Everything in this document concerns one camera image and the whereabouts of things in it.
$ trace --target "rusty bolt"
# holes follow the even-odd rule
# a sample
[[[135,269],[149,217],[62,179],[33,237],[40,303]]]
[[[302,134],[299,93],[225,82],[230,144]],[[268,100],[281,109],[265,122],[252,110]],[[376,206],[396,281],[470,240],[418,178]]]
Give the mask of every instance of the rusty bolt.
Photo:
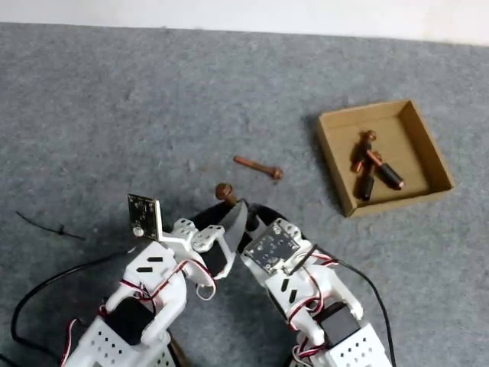
[[[229,205],[236,205],[238,203],[238,199],[232,193],[232,186],[229,183],[220,183],[215,187],[215,197],[218,200],[223,200]]]
[[[371,143],[373,142],[374,140],[377,140],[377,134],[375,134],[375,131],[374,130],[368,130],[367,132],[365,132],[363,134],[363,139],[367,142],[367,143]]]
[[[250,167],[254,170],[269,174],[274,180],[279,180],[283,177],[283,171],[279,167],[268,167],[257,162],[250,161],[249,159],[235,156],[234,161],[239,164],[243,164],[246,167]]]

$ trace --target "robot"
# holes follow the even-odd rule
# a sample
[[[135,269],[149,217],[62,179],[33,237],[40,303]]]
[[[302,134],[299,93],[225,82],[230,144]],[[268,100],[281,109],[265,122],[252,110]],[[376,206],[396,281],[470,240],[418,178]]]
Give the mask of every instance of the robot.
[[[69,356],[70,340],[62,366],[184,366],[168,329],[185,309],[188,285],[211,300],[234,261],[246,264],[298,332],[287,366],[392,366],[362,306],[333,270],[336,259],[273,209],[236,200],[230,185],[218,185],[216,196],[225,201],[172,226],[158,200],[128,196],[132,231],[151,243],[127,265]]]

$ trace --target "copper bolt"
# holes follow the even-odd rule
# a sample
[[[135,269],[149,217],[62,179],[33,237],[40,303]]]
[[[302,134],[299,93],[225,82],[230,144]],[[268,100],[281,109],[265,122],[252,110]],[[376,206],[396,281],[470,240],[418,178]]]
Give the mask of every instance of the copper bolt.
[[[380,167],[382,164],[384,164],[382,162],[381,155],[378,154],[377,152],[372,152],[371,150],[368,150],[365,152],[365,154],[367,155],[367,157],[369,157],[372,160],[372,163],[377,167]]]
[[[218,200],[223,200],[229,205],[236,205],[238,203],[238,199],[232,193],[232,186],[229,183],[220,183],[215,187],[215,197]]]
[[[263,172],[265,174],[271,175],[271,177],[274,180],[279,180],[280,178],[283,177],[283,171],[279,167],[267,167],[264,166],[263,164],[259,164],[257,162],[250,161],[249,159],[240,157],[240,156],[235,156],[233,160],[236,163],[243,164],[246,167],[250,167],[254,170]]]
[[[371,143],[377,139],[377,134],[374,130],[368,130],[365,133],[361,134],[360,143],[357,144],[357,151],[355,153],[355,159],[353,165],[351,166],[351,170],[356,174],[360,172],[360,170],[364,166],[365,154],[366,151],[371,149]]]
[[[374,140],[377,140],[377,134],[375,134],[375,131],[374,130],[368,130],[367,132],[364,133],[363,139],[367,143],[371,143]]]

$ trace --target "wire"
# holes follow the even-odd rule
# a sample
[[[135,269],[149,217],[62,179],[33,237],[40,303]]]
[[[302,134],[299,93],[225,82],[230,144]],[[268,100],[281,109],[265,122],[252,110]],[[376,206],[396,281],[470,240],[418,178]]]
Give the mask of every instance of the wire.
[[[360,275],[368,283],[368,285],[371,286],[372,290],[374,291],[375,297],[377,298],[377,301],[381,306],[382,314],[384,315],[385,327],[387,330],[387,341],[389,343],[390,363],[392,364],[392,367],[396,367],[397,366],[396,365],[396,356],[394,354],[394,343],[393,343],[393,339],[392,339],[392,331],[390,330],[389,315],[387,314],[387,308],[385,307],[384,302],[382,301],[381,294],[377,290],[377,287],[375,287],[374,282],[371,281],[367,275],[365,275],[364,273],[362,273],[361,271],[359,271],[357,268],[350,265],[349,263],[344,262],[344,261],[336,258],[335,256],[329,254],[328,252],[326,252],[325,250],[320,248],[318,245],[315,245],[315,247],[316,247],[316,250],[318,250],[319,252],[321,252],[322,254],[324,254],[326,256],[329,256],[334,262],[336,262],[336,263],[340,264],[341,266],[347,268],[348,270],[351,270],[354,273]]]
[[[29,293],[27,293],[19,301],[19,303],[17,304],[17,306],[14,309],[14,313],[12,315],[12,319],[11,319],[11,323],[10,323],[10,334],[11,334],[12,339],[16,343],[18,343],[18,344],[21,344],[21,345],[26,346],[26,347],[28,347],[30,349],[33,349],[33,350],[37,350],[38,352],[42,352],[46,356],[51,357],[52,359],[56,360],[57,363],[59,363],[60,362],[60,357],[55,352],[53,352],[52,350],[50,350],[49,348],[47,348],[45,346],[42,346],[41,344],[38,344],[36,342],[33,342],[33,341],[31,341],[31,340],[29,340],[27,338],[24,338],[24,337],[18,335],[18,333],[17,333],[17,323],[18,323],[18,318],[19,318],[19,315],[20,315],[20,313],[22,311],[22,308],[24,308],[25,304],[33,296],[35,296],[37,293],[39,293],[45,287],[47,287],[48,285],[54,283],[55,281],[59,281],[60,279],[65,278],[66,276],[68,276],[70,274],[76,273],[77,271],[86,270],[86,269],[91,268],[93,266],[103,264],[103,263],[105,263],[107,261],[111,261],[111,260],[113,260],[115,258],[120,258],[120,257],[122,257],[124,255],[130,254],[135,249],[136,248],[133,247],[130,250],[116,252],[114,254],[105,256],[104,258],[100,258],[100,259],[94,260],[94,261],[89,261],[89,262],[87,262],[85,264],[77,265],[77,266],[75,266],[75,267],[73,267],[71,269],[62,271],[59,274],[54,275],[53,277],[51,277],[51,278],[43,281],[38,286],[34,287]]]
[[[82,237],[81,235],[74,235],[72,233],[64,232],[64,225],[61,225],[60,229],[56,230],[56,229],[52,229],[52,228],[42,226],[41,224],[37,224],[34,220],[27,218],[25,215],[21,214],[18,211],[15,211],[15,213],[18,216],[20,216],[23,220],[25,220],[27,223],[31,224],[34,227],[43,229],[44,231],[56,233],[57,235],[65,235],[65,236],[71,237],[73,239],[79,239],[81,241],[85,241],[85,237]]]
[[[215,296],[216,288],[215,287],[212,287],[211,294],[209,296],[207,296],[207,297],[204,297],[199,292],[199,289],[202,289],[204,287],[205,287],[204,285],[197,284],[197,286],[196,286],[196,294],[197,294],[197,297],[200,298],[201,300],[211,300],[211,299],[213,299],[213,297]]]
[[[204,297],[202,296],[198,289],[199,289],[199,286],[201,284],[198,284],[197,285],[197,296],[202,299],[202,300],[210,300],[214,297],[215,295],[215,291],[216,291],[216,288],[217,288],[217,285],[215,283],[215,280],[214,278],[212,277],[212,275],[210,274],[209,270],[204,266],[202,265],[199,261],[197,260],[194,260],[192,258],[189,258],[189,259],[186,259],[186,260],[183,260],[181,261],[173,270],[172,272],[170,273],[170,275],[168,275],[167,279],[165,279],[160,285],[158,285],[154,291],[151,293],[151,294],[144,294],[143,290],[141,290],[140,287],[138,287],[137,285],[135,284],[132,284],[131,282],[129,281],[126,281],[125,279],[122,279],[121,280],[121,284],[124,284],[132,289],[134,289],[135,291],[140,291],[141,292],[141,296],[138,298],[138,300],[153,300],[169,283],[170,283],[170,279],[171,277],[173,277],[176,273],[182,271],[182,269],[185,267],[185,265],[189,264],[189,263],[193,263],[195,265],[197,265],[204,273],[206,273],[207,277],[210,279],[210,281],[212,282],[212,293],[209,297]]]
[[[66,328],[66,345],[64,347],[64,353],[63,356],[61,357],[61,367],[64,367],[66,364],[66,361],[68,360],[68,356],[70,355],[70,350],[71,350],[71,332],[73,330],[73,326],[75,325],[76,321],[79,321],[79,319],[73,319],[70,321],[68,324],[68,327]]]
[[[7,358],[3,354],[0,353],[0,361],[5,362],[5,364],[9,365],[10,367],[20,367],[17,363],[12,361],[10,358]]]

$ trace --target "cardboard tray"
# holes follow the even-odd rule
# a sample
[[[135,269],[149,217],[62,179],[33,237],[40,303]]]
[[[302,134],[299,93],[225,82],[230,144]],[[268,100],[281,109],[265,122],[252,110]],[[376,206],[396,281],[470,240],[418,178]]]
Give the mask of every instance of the cardboard tray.
[[[351,171],[352,155],[361,133],[374,130],[379,151],[403,179],[402,190],[392,190],[375,177],[371,200],[355,197],[358,178]],[[326,112],[319,118],[319,140],[338,189],[345,216],[360,216],[435,200],[454,187],[453,179],[416,103],[411,100],[376,103]]]

